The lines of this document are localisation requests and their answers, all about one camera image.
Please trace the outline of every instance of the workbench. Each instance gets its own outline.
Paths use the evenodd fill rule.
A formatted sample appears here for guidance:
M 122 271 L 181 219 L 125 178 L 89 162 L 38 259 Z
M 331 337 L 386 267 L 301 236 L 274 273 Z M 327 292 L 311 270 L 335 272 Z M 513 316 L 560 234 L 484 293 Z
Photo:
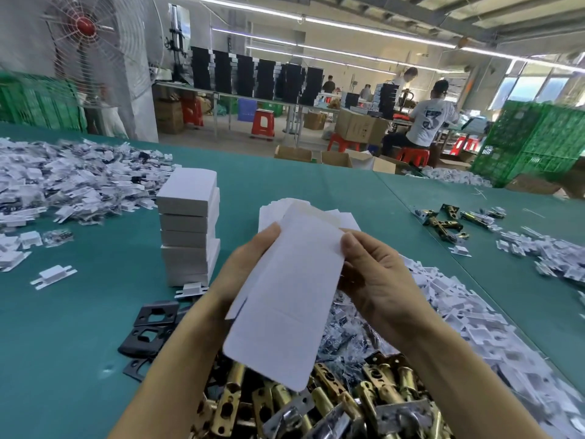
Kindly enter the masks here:
M 73 132 L 0 124 L 13 140 L 60 138 Z M 121 140 L 87 136 L 118 145 Z M 541 277 L 530 258 L 495 247 L 496 236 L 467 222 L 472 258 L 452 255 L 448 245 L 410 213 L 409 206 L 436 209 L 442 203 L 477 210 L 501 206 L 501 226 L 529 226 L 542 234 L 585 244 L 585 202 L 468 185 L 444 184 L 372 171 L 292 162 L 154 143 L 141 149 L 170 152 L 186 167 L 215 170 L 221 189 L 217 237 L 221 252 L 215 274 L 238 245 L 257 231 L 262 205 L 284 197 L 309 200 L 320 209 L 350 211 L 362 230 L 403 255 L 436 266 L 477 292 L 512 319 L 533 346 L 585 392 L 585 312 L 577 292 L 560 279 Z M 60 225 L 50 215 L 26 226 L 44 232 Z M 138 383 L 122 374 L 129 358 L 116 348 L 128 335 L 144 303 L 171 299 L 160 257 L 156 210 L 107 218 L 103 226 L 62 225 L 75 241 L 36 247 L 9 273 L 0 273 L 0 425 L 7 438 L 104 438 L 132 398 Z M 77 274 L 36 291 L 30 282 L 54 265 Z

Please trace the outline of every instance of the black pants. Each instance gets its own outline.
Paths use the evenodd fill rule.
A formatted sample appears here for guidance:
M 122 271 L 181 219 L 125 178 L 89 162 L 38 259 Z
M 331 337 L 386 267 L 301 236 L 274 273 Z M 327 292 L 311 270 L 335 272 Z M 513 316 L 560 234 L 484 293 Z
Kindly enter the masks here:
M 414 148 L 414 149 L 428 149 L 428 146 L 415 145 L 412 141 L 406 138 L 406 134 L 392 132 L 386 134 L 382 139 L 382 155 L 389 155 L 392 147 L 400 148 Z

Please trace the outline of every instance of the hand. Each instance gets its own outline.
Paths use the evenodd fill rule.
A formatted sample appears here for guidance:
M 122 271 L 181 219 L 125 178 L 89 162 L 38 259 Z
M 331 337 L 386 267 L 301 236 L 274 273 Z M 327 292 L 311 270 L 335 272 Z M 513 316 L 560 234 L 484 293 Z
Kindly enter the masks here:
M 403 349 L 441 318 L 426 301 L 398 252 L 363 232 L 345 230 L 339 289 L 392 346 Z
M 258 263 L 258 260 L 280 235 L 280 226 L 273 223 L 248 243 L 236 248 L 223 264 L 207 294 L 216 297 L 227 312 L 233 299 Z

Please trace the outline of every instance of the left hand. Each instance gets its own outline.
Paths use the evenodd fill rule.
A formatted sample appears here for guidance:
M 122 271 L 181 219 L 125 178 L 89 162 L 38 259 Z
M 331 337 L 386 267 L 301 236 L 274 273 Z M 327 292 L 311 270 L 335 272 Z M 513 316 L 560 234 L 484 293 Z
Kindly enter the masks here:
M 274 241 L 280 235 L 280 226 L 273 223 L 259 232 L 248 243 L 236 248 L 223 264 L 217 278 L 211 284 L 207 294 L 213 295 L 227 312 L 240 288 Z

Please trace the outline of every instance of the black hair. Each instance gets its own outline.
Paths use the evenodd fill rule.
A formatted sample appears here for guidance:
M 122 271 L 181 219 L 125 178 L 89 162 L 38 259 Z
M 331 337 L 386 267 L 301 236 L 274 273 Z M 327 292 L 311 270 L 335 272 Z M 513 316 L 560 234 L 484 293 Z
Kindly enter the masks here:
M 416 69 L 416 68 L 408 68 L 404 74 L 405 75 L 412 75 L 414 77 L 417 77 L 418 76 L 418 69 Z
M 439 80 L 435 83 L 435 86 L 433 86 L 433 92 L 435 92 L 436 94 L 447 94 L 447 91 L 449 90 L 449 82 L 447 80 Z

